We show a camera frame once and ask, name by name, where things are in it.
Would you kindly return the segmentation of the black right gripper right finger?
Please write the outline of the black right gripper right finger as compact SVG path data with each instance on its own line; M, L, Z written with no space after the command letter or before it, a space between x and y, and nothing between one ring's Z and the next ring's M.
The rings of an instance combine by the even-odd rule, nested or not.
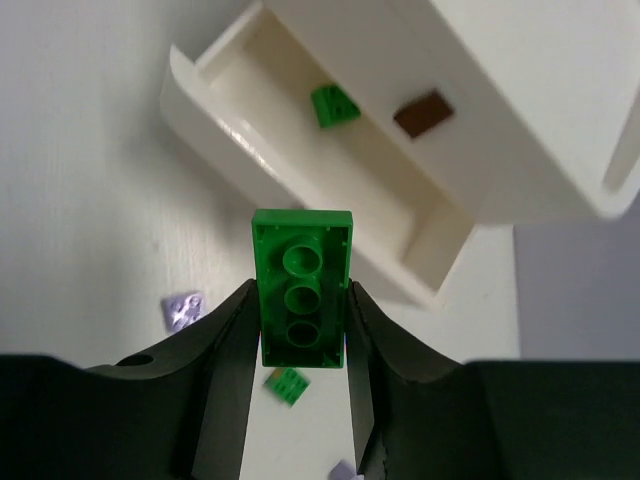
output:
M456 362L348 290L346 355L367 479L635 479L635 361Z

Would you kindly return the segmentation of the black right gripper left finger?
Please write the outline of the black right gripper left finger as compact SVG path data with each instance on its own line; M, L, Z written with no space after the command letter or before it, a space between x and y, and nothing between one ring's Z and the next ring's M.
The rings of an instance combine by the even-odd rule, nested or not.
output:
M1 359L5 479L236 479L259 337L254 281L114 365Z

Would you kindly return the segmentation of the purple lego brick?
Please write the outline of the purple lego brick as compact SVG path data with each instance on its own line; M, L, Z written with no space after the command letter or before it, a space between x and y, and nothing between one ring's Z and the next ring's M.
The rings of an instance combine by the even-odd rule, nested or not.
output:
M328 473L328 480L363 480L364 477L346 460L340 460Z

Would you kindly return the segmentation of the green three-hole lego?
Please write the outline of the green three-hole lego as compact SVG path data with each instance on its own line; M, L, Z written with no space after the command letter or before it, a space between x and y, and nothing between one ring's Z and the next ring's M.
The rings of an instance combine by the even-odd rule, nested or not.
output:
M353 226L345 210L255 211L251 229L265 366L343 366Z

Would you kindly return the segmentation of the small green lego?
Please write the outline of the small green lego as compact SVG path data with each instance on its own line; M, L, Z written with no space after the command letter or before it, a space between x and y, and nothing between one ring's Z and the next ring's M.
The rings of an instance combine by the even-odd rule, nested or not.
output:
M311 101L322 129L332 128L361 116L359 107L335 83L316 88L311 92Z

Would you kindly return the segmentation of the white three-drawer cabinet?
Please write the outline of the white three-drawer cabinet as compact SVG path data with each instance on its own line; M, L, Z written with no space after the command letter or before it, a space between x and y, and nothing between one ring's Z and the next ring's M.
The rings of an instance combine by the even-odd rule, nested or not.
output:
M635 1L271 1L456 204L485 224L623 215L639 191ZM455 115L411 140L436 89Z

